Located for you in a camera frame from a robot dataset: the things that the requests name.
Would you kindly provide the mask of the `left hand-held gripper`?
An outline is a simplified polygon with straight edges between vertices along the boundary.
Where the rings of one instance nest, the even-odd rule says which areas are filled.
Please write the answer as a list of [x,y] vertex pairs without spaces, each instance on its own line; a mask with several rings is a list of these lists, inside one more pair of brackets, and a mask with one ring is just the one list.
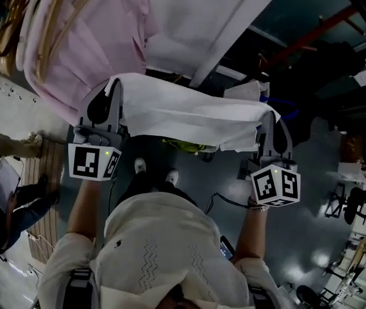
[[[126,129],[119,125],[122,117],[122,83],[118,78],[110,81],[108,95],[105,92],[108,83],[105,82],[93,88],[81,101],[79,123],[73,130],[73,142],[68,144],[72,178],[101,182],[111,180],[115,174]],[[108,127],[98,128],[107,121],[108,116]]]

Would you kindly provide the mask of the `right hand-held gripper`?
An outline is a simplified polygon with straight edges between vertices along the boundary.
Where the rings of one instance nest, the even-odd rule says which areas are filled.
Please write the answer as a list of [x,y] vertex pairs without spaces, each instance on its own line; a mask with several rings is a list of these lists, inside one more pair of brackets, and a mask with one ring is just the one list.
[[[292,160],[293,141],[285,122],[275,123],[275,114],[263,117],[256,135],[257,160],[240,163],[240,179],[251,184],[250,201],[261,207],[283,207],[300,201],[300,174]],[[280,157],[272,156],[277,152]]]

